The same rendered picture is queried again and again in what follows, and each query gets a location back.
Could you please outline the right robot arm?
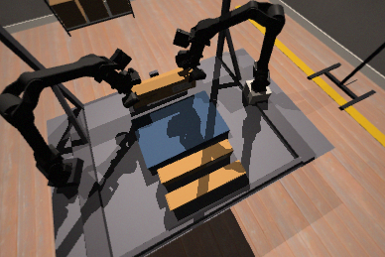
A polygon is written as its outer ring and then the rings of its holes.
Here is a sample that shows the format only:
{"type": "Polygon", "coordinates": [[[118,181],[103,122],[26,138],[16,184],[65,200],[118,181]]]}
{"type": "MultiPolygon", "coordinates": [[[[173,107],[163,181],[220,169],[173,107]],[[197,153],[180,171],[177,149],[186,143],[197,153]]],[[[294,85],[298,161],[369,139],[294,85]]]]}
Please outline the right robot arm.
{"type": "MultiPolygon", "coordinates": [[[[68,179],[72,163],[63,163],[64,158],[61,153],[52,144],[47,145],[34,124],[33,110],[38,105],[42,90],[85,76],[94,77],[98,83],[104,80],[113,85],[120,79],[120,74],[116,69],[123,70],[131,61],[132,59],[119,48],[110,59],[89,54],[71,64],[25,71],[2,91],[0,94],[0,115],[17,128],[30,145],[34,151],[36,167],[48,181],[68,179]],[[23,91],[21,98],[19,96],[23,91]]],[[[127,72],[126,74],[122,73],[122,76],[129,89],[142,83],[137,70],[129,67],[127,72]]]]}

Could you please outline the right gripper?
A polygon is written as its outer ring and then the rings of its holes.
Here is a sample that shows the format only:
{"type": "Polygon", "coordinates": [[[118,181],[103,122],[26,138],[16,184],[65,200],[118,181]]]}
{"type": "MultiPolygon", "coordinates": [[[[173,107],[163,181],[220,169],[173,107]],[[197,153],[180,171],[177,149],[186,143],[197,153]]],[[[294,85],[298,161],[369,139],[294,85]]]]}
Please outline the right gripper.
{"type": "MultiPolygon", "coordinates": [[[[126,74],[127,70],[124,69],[123,71],[121,70],[120,72],[123,74],[126,74]]],[[[140,100],[138,99],[138,96],[136,95],[137,93],[131,91],[131,89],[129,89],[126,86],[126,84],[124,83],[125,82],[124,77],[122,76],[122,74],[120,72],[118,72],[120,74],[119,81],[116,84],[111,85],[111,88],[117,89],[119,94],[121,94],[121,93],[126,94],[126,96],[124,96],[122,98],[122,103],[123,103],[124,107],[129,108],[129,107],[133,106],[134,104],[136,104],[137,102],[140,102],[140,100]]]]}

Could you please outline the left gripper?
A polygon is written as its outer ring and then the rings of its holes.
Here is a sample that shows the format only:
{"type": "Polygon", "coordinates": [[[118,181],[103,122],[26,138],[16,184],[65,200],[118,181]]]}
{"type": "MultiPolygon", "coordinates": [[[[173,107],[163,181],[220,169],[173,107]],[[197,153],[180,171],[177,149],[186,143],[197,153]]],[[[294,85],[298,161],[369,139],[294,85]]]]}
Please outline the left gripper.
{"type": "Polygon", "coordinates": [[[189,55],[192,56],[192,66],[189,66],[187,68],[183,68],[183,70],[192,68],[192,72],[189,72],[190,78],[189,83],[193,80],[202,80],[206,78],[206,74],[202,69],[199,69],[197,66],[200,65],[199,60],[203,58],[203,55],[196,55],[191,52],[191,50],[181,50],[178,51],[178,55],[185,54],[187,51],[189,51],[189,55]]]}

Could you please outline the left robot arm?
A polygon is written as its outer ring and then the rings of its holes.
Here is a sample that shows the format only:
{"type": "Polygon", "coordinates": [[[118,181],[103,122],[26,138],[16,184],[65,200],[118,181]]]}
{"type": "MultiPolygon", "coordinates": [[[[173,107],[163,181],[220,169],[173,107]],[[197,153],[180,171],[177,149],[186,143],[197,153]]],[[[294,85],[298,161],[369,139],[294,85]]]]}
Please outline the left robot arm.
{"type": "MultiPolygon", "coordinates": [[[[254,62],[253,66],[253,77],[255,79],[251,82],[251,86],[254,92],[267,91],[266,86],[270,85],[268,63],[276,37],[281,33],[286,23],[284,7],[280,4],[251,0],[247,4],[217,18],[207,18],[199,21],[196,26],[191,28],[191,32],[177,28],[173,45],[185,49],[191,46],[190,50],[192,53],[201,55],[205,46],[210,47],[210,39],[218,32],[246,20],[253,20],[262,27],[265,27],[265,36],[260,58],[258,62],[254,62]],[[259,10],[264,13],[261,13],[259,10]],[[190,45],[190,43],[192,44],[190,45]]],[[[180,68],[187,68],[193,65],[193,57],[189,55],[189,51],[185,54],[177,55],[175,58],[176,64],[180,68]]]]}

